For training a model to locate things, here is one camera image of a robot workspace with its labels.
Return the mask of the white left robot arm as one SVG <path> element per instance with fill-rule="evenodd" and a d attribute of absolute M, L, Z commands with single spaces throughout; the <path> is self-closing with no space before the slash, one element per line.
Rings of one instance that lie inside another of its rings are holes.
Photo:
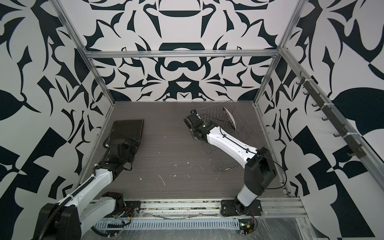
<path fill-rule="evenodd" d="M 122 214 L 126 206 L 121 193 L 107 192 L 95 204 L 91 202 L 127 170 L 126 164 L 133 164 L 141 141 L 140 137 L 109 140 L 91 176 L 57 203 L 41 208 L 33 239 L 79 240 L 105 216 Z"/>

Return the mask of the black plate orange rim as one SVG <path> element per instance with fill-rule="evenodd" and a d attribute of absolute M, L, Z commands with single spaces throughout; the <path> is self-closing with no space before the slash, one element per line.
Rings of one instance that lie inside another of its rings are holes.
<path fill-rule="evenodd" d="M 113 142 L 130 139 L 141 140 L 143 135 L 144 120 L 116 120 L 113 122 L 109 136 L 107 137 L 106 146 L 110 147 Z"/>

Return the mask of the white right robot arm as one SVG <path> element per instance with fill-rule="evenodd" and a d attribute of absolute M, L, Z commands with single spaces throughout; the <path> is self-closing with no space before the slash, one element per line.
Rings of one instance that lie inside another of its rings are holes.
<path fill-rule="evenodd" d="M 271 152 L 263 147 L 249 146 L 227 133 L 214 121 L 204 121 L 196 110 L 184 118 L 192 136 L 232 157 L 244 169 L 244 185 L 233 200 L 221 201 L 224 217 L 255 215 L 262 211 L 260 197 L 277 176 Z"/>

